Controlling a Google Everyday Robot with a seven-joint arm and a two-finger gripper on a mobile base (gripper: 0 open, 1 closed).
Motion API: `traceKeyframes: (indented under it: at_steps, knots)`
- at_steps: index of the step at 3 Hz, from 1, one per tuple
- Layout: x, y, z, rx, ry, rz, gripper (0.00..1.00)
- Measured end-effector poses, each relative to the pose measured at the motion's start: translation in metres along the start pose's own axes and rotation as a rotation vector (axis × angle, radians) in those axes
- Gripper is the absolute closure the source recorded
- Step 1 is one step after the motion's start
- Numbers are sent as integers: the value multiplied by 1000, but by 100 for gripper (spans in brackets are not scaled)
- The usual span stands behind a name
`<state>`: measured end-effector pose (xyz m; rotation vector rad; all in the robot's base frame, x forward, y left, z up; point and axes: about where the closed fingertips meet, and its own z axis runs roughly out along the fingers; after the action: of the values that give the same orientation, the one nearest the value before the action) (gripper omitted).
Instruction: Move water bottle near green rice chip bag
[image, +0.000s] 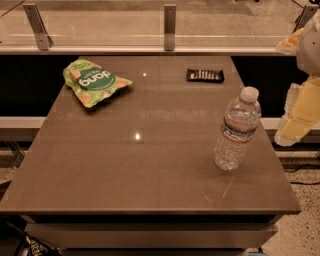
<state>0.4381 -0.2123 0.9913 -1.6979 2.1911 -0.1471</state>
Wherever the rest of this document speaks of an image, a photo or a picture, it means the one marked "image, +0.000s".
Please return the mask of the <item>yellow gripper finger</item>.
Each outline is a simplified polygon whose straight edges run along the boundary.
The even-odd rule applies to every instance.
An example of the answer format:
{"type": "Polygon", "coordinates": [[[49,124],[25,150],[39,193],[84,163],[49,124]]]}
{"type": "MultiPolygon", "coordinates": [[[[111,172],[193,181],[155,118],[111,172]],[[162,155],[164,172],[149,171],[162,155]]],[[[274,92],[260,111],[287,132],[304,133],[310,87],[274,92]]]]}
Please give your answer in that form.
{"type": "Polygon", "coordinates": [[[276,51],[285,55],[296,55],[298,53],[300,40],[304,29],[298,29],[276,46],[276,51]]]}
{"type": "Polygon", "coordinates": [[[302,85],[292,83],[284,110],[274,140],[287,147],[299,142],[320,121],[320,78],[311,77],[302,85]]]}

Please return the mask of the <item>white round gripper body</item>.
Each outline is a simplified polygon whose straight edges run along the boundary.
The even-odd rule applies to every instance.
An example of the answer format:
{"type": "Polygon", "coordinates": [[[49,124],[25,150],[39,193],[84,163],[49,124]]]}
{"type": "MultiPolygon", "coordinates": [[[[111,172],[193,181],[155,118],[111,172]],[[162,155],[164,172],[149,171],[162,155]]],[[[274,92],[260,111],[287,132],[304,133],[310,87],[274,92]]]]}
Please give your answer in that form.
{"type": "Polygon", "coordinates": [[[296,58],[300,70],[312,76],[320,76],[320,11],[304,26],[296,58]]]}

